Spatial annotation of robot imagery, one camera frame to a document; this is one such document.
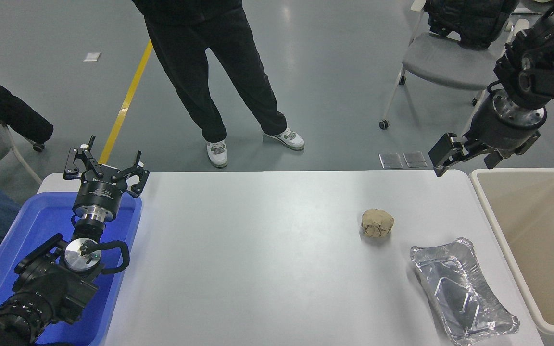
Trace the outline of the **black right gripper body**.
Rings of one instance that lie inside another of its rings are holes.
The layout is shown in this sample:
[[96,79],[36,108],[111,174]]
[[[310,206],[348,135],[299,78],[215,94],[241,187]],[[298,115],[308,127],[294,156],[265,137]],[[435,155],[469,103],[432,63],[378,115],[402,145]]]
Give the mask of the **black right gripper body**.
[[545,108],[528,110],[509,99],[486,99],[464,135],[466,157],[485,154],[484,164],[494,169],[510,156],[525,153],[544,124]]

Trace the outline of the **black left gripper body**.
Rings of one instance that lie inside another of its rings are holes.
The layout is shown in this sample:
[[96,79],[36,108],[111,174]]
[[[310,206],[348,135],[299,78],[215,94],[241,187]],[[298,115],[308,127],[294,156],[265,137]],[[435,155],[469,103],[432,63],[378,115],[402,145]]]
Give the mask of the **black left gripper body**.
[[127,190],[125,180],[112,181],[120,173],[116,167],[101,166],[102,176],[92,169],[87,169],[81,175],[81,186],[74,201],[75,215],[85,215],[101,209],[102,215],[117,215],[121,206],[121,198]]

